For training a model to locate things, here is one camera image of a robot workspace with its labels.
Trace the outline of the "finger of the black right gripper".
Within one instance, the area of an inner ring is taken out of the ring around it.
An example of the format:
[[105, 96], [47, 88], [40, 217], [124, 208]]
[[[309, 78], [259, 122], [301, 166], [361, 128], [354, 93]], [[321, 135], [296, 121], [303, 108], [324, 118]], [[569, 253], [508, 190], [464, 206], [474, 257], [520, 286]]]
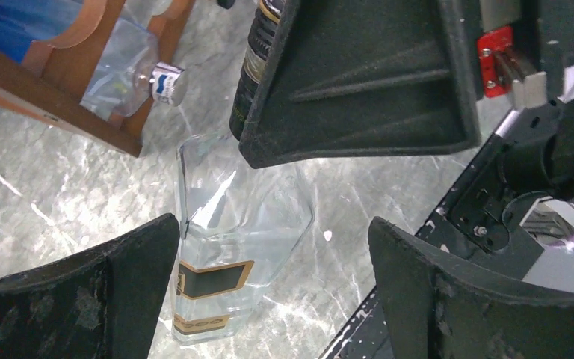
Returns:
[[479, 145], [478, 1], [261, 1], [266, 56], [239, 132], [253, 168]]

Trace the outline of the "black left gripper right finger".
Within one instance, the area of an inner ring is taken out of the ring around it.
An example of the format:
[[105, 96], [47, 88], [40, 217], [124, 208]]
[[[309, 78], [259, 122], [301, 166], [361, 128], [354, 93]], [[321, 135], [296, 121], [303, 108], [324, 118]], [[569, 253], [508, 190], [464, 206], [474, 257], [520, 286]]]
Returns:
[[482, 268], [389, 223], [435, 274], [441, 337], [429, 358], [574, 358], [574, 293]]

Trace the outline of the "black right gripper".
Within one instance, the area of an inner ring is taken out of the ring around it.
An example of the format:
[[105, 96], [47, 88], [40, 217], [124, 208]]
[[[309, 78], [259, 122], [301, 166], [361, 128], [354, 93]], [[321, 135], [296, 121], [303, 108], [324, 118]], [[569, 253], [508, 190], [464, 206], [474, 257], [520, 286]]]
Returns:
[[574, 1], [474, 1], [471, 12], [484, 93], [506, 96], [510, 112], [445, 199], [445, 247], [567, 247], [574, 230], [532, 212], [553, 201], [574, 209]]

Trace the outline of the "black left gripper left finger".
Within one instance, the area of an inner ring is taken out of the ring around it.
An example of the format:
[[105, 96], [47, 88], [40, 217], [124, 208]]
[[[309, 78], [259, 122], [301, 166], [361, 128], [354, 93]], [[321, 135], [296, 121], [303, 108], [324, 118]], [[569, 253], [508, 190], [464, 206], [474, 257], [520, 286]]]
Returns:
[[168, 213], [0, 278], [0, 358], [146, 358], [179, 237]]

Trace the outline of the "blue bottle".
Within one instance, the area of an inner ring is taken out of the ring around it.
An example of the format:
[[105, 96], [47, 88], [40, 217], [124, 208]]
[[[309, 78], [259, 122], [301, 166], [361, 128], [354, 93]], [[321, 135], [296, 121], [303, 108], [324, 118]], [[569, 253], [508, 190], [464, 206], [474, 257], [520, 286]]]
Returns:
[[49, 40], [76, 20], [83, 2], [71, 0], [0, 0], [0, 52], [17, 63], [35, 40]]

